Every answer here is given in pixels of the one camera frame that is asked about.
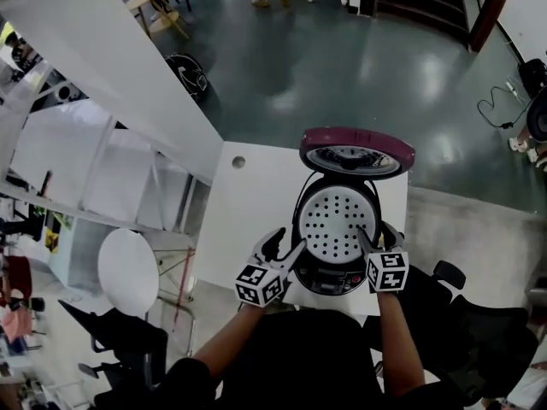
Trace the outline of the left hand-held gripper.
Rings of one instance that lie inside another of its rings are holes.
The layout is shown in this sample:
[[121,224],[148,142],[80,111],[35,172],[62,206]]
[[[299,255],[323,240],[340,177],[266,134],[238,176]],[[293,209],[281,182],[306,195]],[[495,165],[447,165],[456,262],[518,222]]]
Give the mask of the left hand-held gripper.
[[282,260],[279,269],[257,264],[278,260],[279,244],[285,236],[285,228],[280,227],[264,236],[252,249],[252,263],[239,267],[234,279],[234,292],[237,299],[253,306],[267,306],[282,299],[290,285],[288,277],[298,257],[307,248],[307,240],[302,239]]

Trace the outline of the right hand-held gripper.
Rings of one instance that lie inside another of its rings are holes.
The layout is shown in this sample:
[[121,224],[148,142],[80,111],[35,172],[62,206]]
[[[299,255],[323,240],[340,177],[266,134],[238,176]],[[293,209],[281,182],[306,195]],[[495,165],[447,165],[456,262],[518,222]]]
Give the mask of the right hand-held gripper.
[[[392,251],[403,246],[404,235],[392,225],[383,221],[381,231],[385,251]],[[367,277],[373,291],[403,290],[409,274],[408,253],[406,251],[372,253],[373,245],[362,227],[357,230],[357,239],[362,253],[367,255]]]

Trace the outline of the white perforated steamer tray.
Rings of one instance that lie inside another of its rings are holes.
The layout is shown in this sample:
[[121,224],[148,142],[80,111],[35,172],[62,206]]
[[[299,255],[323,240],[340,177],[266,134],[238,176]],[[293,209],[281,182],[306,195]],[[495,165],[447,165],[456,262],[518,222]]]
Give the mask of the white perforated steamer tray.
[[298,215],[300,237],[308,252],[320,261],[338,266],[362,256],[358,233],[373,239],[378,231],[378,211],[363,192],[331,185],[303,200]]

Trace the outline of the person's left forearm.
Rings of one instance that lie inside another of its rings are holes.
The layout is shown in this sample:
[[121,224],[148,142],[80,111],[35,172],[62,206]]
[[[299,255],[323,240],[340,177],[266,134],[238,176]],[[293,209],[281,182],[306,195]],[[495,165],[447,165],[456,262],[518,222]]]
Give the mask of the person's left forearm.
[[227,324],[193,355],[193,359],[199,360],[209,369],[212,379],[221,379],[249,341],[264,314],[264,308],[244,304]]

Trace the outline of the person's right forearm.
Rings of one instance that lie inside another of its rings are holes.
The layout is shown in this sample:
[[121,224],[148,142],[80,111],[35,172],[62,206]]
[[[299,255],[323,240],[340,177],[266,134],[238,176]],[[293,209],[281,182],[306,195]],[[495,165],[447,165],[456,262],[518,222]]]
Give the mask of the person's right forearm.
[[424,368],[398,298],[391,292],[377,298],[385,392],[399,397],[426,383]]

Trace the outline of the white square table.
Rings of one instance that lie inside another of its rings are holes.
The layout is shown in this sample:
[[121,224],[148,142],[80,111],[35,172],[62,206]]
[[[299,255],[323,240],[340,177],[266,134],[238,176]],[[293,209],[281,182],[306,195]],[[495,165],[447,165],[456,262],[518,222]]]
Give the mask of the white square table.
[[[312,173],[296,149],[225,142],[210,189],[191,274],[229,289],[256,243],[280,227],[287,233],[280,253],[291,248],[291,218],[305,180]],[[374,181],[382,219],[405,232],[408,173]],[[322,296],[306,290],[289,276],[284,301],[300,307],[336,309],[353,316],[379,315],[377,296],[368,283],[344,296]]]

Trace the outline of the maroon rice cooker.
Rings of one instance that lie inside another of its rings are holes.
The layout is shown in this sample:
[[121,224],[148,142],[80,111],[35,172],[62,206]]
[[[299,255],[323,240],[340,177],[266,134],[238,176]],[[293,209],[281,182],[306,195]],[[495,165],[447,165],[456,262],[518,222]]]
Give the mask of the maroon rice cooker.
[[[298,196],[292,215],[291,244],[304,238],[298,230],[298,215],[303,200],[313,192],[331,185],[349,186],[371,199],[378,211],[378,231],[371,239],[372,253],[385,251],[381,231],[382,219],[379,192],[374,181],[392,179],[406,173],[415,163],[415,149],[407,143],[380,132],[349,127],[316,127],[308,129],[299,149],[303,164],[317,180],[307,179]],[[344,265],[330,265],[312,256],[306,249],[297,259],[294,272],[309,291],[324,296],[343,296],[356,290],[367,277],[367,255]]]

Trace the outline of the person's black shirt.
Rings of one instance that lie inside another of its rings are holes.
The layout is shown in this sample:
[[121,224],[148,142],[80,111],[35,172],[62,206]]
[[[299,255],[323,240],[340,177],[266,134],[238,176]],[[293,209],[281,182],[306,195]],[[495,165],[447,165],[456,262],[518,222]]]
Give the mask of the person's black shirt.
[[220,375],[185,358],[155,396],[161,410],[463,410],[440,383],[387,395],[364,330],[332,310],[266,314]]

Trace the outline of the black mesh office chair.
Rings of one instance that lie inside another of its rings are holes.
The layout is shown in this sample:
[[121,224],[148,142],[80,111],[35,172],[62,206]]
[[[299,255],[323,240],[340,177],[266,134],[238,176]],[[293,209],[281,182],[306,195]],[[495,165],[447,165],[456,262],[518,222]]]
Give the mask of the black mesh office chair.
[[523,307],[482,307],[451,287],[465,276],[447,261],[433,275],[412,266],[398,294],[425,370],[436,376],[450,399],[464,407],[483,398],[507,396],[529,367],[538,340]]

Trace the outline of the round white side table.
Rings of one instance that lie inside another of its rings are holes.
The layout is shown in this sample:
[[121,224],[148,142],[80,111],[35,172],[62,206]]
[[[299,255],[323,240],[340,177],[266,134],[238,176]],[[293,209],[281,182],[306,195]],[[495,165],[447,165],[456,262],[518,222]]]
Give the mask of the round white side table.
[[97,259],[99,282],[104,295],[121,313],[143,319],[160,294],[160,278],[168,273],[162,260],[182,255],[186,264],[191,248],[157,248],[141,233],[119,228],[100,247]]

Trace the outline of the black round device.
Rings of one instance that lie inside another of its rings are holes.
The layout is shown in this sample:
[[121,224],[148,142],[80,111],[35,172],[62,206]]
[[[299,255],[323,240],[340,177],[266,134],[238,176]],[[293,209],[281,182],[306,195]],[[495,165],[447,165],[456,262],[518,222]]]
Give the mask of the black round device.
[[209,88],[202,66],[191,55],[182,53],[169,55],[165,61],[189,95],[198,102]]

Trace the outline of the black bag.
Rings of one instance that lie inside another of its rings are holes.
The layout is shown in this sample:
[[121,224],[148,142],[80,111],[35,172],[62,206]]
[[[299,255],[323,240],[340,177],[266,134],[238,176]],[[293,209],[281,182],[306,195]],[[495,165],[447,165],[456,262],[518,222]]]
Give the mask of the black bag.
[[539,58],[521,63],[518,73],[529,97],[535,97],[547,86],[547,65]]

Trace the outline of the yellow box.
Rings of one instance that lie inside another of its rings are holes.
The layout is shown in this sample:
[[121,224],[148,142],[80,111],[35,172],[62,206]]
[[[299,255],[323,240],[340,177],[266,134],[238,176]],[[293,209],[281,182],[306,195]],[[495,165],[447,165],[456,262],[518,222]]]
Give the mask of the yellow box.
[[45,240],[44,246],[55,254],[58,249],[59,237],[62,228],[70,230],[72,228],[73,218],[65,214],[47,211],[45,215]]

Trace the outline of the black metal-frame chair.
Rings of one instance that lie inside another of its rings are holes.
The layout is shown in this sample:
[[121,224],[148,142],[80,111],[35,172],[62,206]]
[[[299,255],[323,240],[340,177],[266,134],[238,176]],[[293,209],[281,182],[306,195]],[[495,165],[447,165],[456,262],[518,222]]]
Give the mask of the black metal-frame chair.
[[110,382],[130,375],[149,389],[163,380],[168,347],[168,334],[163,329],[115,308],[97,315],[81,311],[65,301],[60,305],[90,334],[94,352],[111,351],[117,359],[115,363],[95,367],[79,363],[81,372],[93,378],[104,372]]

